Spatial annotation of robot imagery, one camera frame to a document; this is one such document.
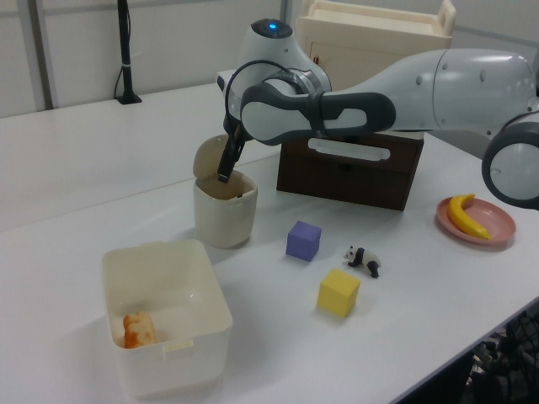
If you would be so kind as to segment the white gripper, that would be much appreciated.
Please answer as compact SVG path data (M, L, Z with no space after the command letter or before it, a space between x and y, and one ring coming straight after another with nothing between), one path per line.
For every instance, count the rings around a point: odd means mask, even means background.
M222 96L226 96L229 82L236 70L220 71L216 74L216 84L220 88ZM232 81L229 92L230 100L241 100L243 93L247 88L247 79L240 72ZM221 160L217 168L217 179L222 183L228 183L234 166L238 162L245 144L245 133L242 124L235 125L232 131L232 137L229 136L223 149Z

